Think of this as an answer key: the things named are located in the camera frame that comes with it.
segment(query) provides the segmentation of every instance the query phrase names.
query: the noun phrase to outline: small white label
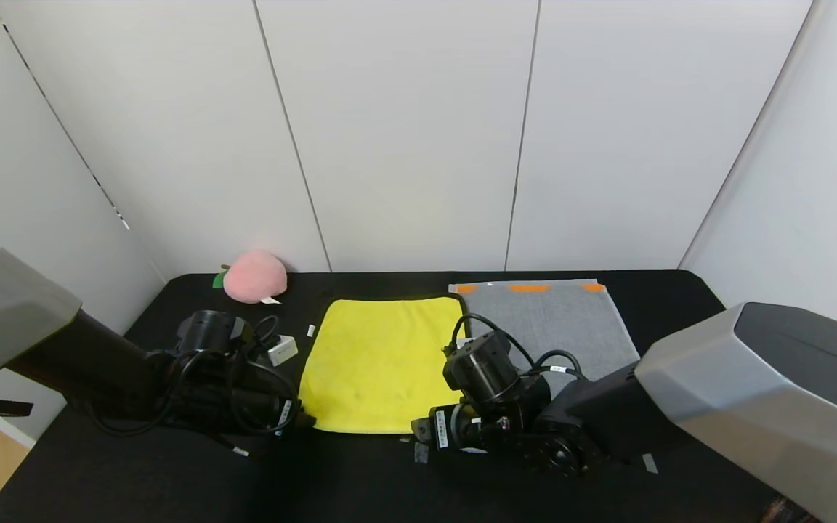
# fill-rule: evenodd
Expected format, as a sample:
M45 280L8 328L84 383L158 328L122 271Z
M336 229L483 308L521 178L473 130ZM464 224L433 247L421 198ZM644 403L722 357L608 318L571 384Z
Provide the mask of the small white label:
M286 422L286 418L289 417L289 410L293 407L292 400L286 400L286 403L283 403L283 412L280 413L280 420L277 421L276 424L280 425Z
M448 447L448 427L445 424L444 410L435 411L434 427L438 433L438 449L446 449Z
M644 467L648 469L648 472L651 474L658 473L658 464L654 463L654 457L651 454L642 454L642 460L644 460Z

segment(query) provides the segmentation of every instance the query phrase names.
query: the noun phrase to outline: white wall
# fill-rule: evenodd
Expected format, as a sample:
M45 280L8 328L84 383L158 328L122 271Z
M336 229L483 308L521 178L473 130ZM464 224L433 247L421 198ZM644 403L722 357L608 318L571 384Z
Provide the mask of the white wall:
M118 332L163 285L74 151L1 23L0 247L70 289L89 314ZM0 372L0 397L33 401L31 417L0 424L26 444L63 407L59 394L7 371Z
M684 268L726 305L773 301L837 319L837 0L816 0Z
M258 6L332 267L501 270L537 0Z
M17 46L166 277L325 252L252 0L0 0Z
M672 269L810 0L543 0L508 268Z

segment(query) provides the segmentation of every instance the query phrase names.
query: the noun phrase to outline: black tablecloth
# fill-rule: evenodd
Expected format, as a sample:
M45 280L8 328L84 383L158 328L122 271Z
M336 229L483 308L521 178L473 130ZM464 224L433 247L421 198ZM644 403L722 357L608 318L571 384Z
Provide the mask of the black tablecloth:
M290 275L283 305L237 304L212 275L171 281L127 332L146 349L169 347L198 309L248 320L282 318L300 355L281 365L302 374L306 337L336 297L401 298L449 283L595 277L607 285L638 352L723 305L682 271L398 272ZM486 456L432 454L415 463L397 437L307 431L260 460L229 453L199 434L160 428L105 436L66 408L0 493L0 521L756 521L770 487L700 443L655 455L660 474L615 464L585 479L508 468Z

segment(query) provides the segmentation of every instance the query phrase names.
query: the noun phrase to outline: yellow microfiber cloth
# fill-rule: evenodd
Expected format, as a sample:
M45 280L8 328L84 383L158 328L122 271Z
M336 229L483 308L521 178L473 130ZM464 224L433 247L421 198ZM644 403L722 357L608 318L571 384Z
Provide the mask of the yellow microfiber cloth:
M458 402L461 392L442 377L442 348L462 314L461 301L449 297L333 302L299 387L315 428L410 434L411 421L431 407Z

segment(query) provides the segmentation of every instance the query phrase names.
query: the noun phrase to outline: gray towel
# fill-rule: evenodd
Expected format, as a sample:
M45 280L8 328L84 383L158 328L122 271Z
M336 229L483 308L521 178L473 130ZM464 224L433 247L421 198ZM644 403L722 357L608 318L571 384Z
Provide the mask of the gray towel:
M510 285L549 287L544 291L531 288L514 291ZM565 350L581 362L587 378L598 380L638 360L638 351L612 298L605 288L600 291L598 288L595 280L552 280L459 284L451 285L449 291L461 292L469 312L484 315L509 332L534 360L547 351ZM471 335L488 331L486 325L471 320ZM509 357L516 367L528 368L518 351L511 351ZM549 358L545 363L570 365L561 357ZM544 376L551 385L552 397L572 378L556 372Z

